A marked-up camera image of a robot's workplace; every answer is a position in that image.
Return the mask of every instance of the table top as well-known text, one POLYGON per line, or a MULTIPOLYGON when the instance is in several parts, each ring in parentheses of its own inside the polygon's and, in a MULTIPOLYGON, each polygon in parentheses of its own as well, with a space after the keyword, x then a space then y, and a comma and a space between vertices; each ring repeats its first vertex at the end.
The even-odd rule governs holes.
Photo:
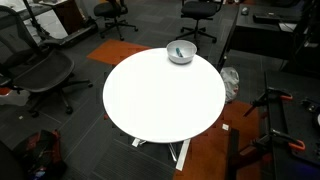
POLYGON ((220 74, 195 55, 172 63, 165 48, 136 53, 109 74, 103 103, 110 119, 129 135, 155 143, 190 139, 208 129, 225 103, 220 74))
MULTIPOLYGON (((295 106, 297 112, 301 112, 300 102, 304 97, 319 97, 320 80, 307 78, 303 76, 297 76, 293 74, 283 73, 283 72, 266 72, 266 86, 273 87, 281 90, 285 90, 293 95, 293 102, 290 106, 295 106)), ((288 133, 287 122, 288 119, 298 119, 301 120, 301 128, 296 131, 302 131, 302 126, 304 126, 308 120, 308 112, 306 114, 296 114, 294 112, 284 114, 285 119, 283 119, 283 107, 281 103, 274 100, 268 101, 268 111, 269 111, 269 126, 276 130, 288 133)), ((313 131, 313 127, 310 125, 310 132, 313 131)), ((273 142, 273 160, 274 160, 274 174, 276 179, 308 179, 316 180, 320 176, 320 166, 313 165, 311 163, 305 162, 299 158, 294 157, 289 149, 286 149, 286 143, 283 142, 273 142)))
POLYGON ((255 23, 253 21, 253 15, 255 13, 274 13, 285 16, 300 16, 301 14, 299 9, 240 4, 236 26, 268 31, 280 31, 279 25, 255 23), (241 14, 241 10, 244 7, 249 8, 249 14, 246 16, 241 14))

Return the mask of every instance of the gray carpet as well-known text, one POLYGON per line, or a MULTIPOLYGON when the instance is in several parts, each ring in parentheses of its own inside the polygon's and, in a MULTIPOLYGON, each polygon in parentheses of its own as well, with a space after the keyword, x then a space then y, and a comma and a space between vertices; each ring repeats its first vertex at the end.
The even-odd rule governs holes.
MULTIPOLYGON (((121 31, 125 41, 150 47, 165 47, 168 42, 180 35, 182 26, 194 27, 192 19, 181 19, 180 0, 127 0, 129 14, 121 17, 130 24, 139 27, 138 32, 123 27, 121 31)), ((218 62, 221 50, 226 42, 237 6, 224 6, 213 21, 201 21, 200 26, 207 27, 207 33, 217 36, 218 41, 199 36, 198 55, 210 63, 218 62)), ((102 19, 97 20, 103 27, 102 19)), ((32 118, 24 107, 14 105, 0 106, 0 140, 9 148, 15 147, 28 135, 41 129, 61 132, 61 151, 68 170, 63 179, 156 179, 172 177, 175 164, 166 145, 145 144, 134 148, 130 144, 133 138, 103 120, 104 108, 101 93, 111 66, 86 56, 109 38, 118 39, 116 29, 109 31, 105 39, 98 34, 84 39, 63 52, 75 61, 73 79, 90 79, 94 87, 76 85, 64 89, 73 106, 72 115, 65 113, 63 102, 56 94, 42 103, 40 116, 32 118)), ((233 66, 239 72, 240 90, 237 100, 250 102, 263 91, 263 73, 267 69, 277 70, 281 60, 267 58, 243 52, 231 51, 226 66, 233 66)))

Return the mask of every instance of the office chair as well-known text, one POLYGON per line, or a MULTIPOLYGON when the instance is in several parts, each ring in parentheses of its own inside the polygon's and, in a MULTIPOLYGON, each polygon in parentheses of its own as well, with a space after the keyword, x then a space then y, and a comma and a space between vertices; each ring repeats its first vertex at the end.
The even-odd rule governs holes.
POLYGON ((133 27, 134 31, 138 31, 138 28, 134 25, 130 25, 127 23, 126 20, 121 20, 118 22, 117 17, 120 17, 120 15, 127 14, 128 8, 124 3, 124 0, 106 0, 108 2, 104 2, 101 4, 98 4, 94 7, 94 14, 96 16, 102 16, 104 19, 113 18, 114 22, 106 22, 105 23, 105 29, 100 32, 100 37, 104 38, 104 33, 114 27, 117 28, 120 40, 123 41, 124 38, 122 37, 122 34, 120 32, 119 26, 127 26, 127 27, 133 27))
POLYGON ((6 6, 0 6, 0 42, 0 87, 27 90, 30 99, 37 98, 29 110, 32 117, 39 115, 38 105, 53 92, 61 96, 66 113, 71 114, 62 88, 79 83, 93 86, 89 80, 69 82, 74 62, 57 50, 38 46, 19 14, 6 6))
POLYGON ((180 35, 176 39, 180 39, 182 37, 193 34, 194 39, 196 40, 197 35, 200 34, 200 35, 212 38, 212 43, 216 43, 217 38, 205 33, 206 28, 205 27, 199 28, 198 25, 199 25, 199 21, 202 19, 212 20, 211 17, 215 15, 218 11, 220 11, 222 3, 223 3, 223 0, 217 3, 215 3, 214 0, 182 0, 181 18, 192 18, 196 20, 197 23, 194 29, 188 28, 188 27, 182 27, 181 33, 183 33, 184 30, 188 30, 190 32, 180 35))

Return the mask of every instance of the metal bowl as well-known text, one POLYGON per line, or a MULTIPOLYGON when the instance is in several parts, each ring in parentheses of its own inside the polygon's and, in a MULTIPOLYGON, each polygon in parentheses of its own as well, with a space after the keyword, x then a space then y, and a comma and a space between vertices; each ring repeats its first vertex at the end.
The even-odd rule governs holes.
POLYGON ((185 40, 172 41, 167 45, 169 59, 177 64, 186 64, 192 61, 197 47, 185 40))

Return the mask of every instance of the floor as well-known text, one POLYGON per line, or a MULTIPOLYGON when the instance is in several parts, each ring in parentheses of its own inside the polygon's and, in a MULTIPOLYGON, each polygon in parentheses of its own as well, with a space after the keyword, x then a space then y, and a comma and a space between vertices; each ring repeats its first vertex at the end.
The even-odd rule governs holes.
MULTIPOLYGON (((138 32, 130 28, 121 28, 127 42, 154 48, 165 47, 180 34, 182 26, 195 26, 194 20, 180 18, 181 2, 178 0, 130 0, 127 1, 127 5, 129 14, 122 18, 139 27, 138 32)), ((216 64, 220 57, 236 10, 237 6, 226 5, 215 15, 213 21, 200 22, 200 26, 206 26, 207 32, 217 36, 218 39, 216 44, 212 44, 211 40, 205 37, 199 39, 200 51, 197 54, 212 64, 216 64)), ((103 27, 102 19, 98 19, 97 22, 103 27)), ((88 78, 94 84, 90 89, 84 85, 65 89, 74 109, 72 115, 65 114, 64 105, 55 94, 43 103, 40 116, 37 118, 30 117, 27 112, 32 102, 23 107, 2 105, 0 140, 9 148, 13 148, 18 142, 41 129, 49 131, 58 129, 62 136, 61 153, 69 167, 64 179, 108 179, 108 174, 102 172, 107 171, 104 165, 110 162, 104 160, 107 161, 108 157, 112 157, 112 154, 108 153, 117 153, 109 151, 109 147, 115 140, 124 144, 132 142, 132 138, 114 127, 111 121, 103 120, 101 92, 111 66, 86 58, 91 51, 109 38, 119 38, 115 29, 109 31, 105 39, 93 34, 75 46, 62 50, 75 62, 73 79, 88 78)), ((282 60, 279 59, 231 51, 225 66, 234 67, 239 73, 237 100, 249 103, 257 97, 263 91, 264 71, 278 70, 281 63, 282 60)), ((165 173, 174 171, 174 163, 169 158, 165 146, 149 145, 149 147, 139 152, 156 157, 157 161, 167 166, 165 173)))

